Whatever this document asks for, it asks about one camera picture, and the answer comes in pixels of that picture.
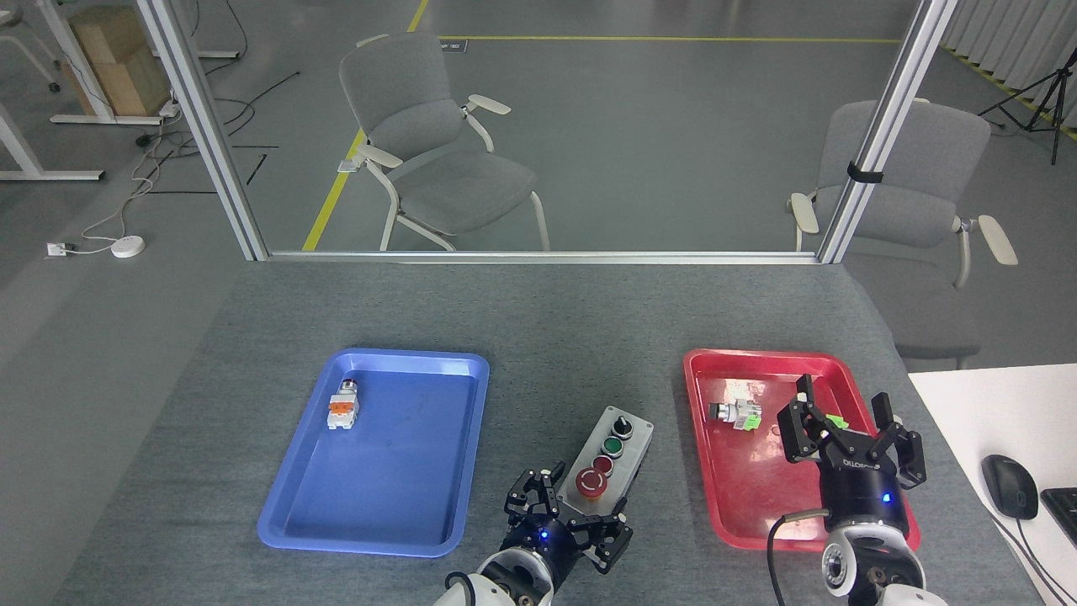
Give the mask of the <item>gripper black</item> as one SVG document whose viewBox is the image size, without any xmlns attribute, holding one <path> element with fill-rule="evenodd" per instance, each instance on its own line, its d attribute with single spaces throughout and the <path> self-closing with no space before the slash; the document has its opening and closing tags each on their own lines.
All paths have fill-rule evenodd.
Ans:
<svg viewBox="0 0 1077 606">
<path fill-rule="evenodd" d="M 504 503 L 512 529 L 503 541 L 503 568 L 538 592 L 560 590 L 581 559 L 607 575 L 634 536 L 623 513 L 627 497 L 616 501 L 610 515 L 582 515 L 565 505 L 565 520 L 557 520 L 561 506 L 555 487 L 564 474 L 565 463 L 527 469 Z"/>
<path fill-rule="evenodd" d="M 905 428 L 893 414 L 889 394 L 879 392 L 872 399 L 878 432 L 867 449 L 870 463 L 847 456 L 845 429 L 816 406 L 812 376 L 801 376 L 796 386 L 796 396 L 778 412 L 777 425 L 788 463 L 819 460 L 820 502 L 830 510 L 824 521 L 827 532 L 853 523 L 882 523 L 908 533 L 899 485 L 911 490 L 926 482 L 920 434 Z M 886 456 L 891 446 L 896 467 Z"/>
</svg>

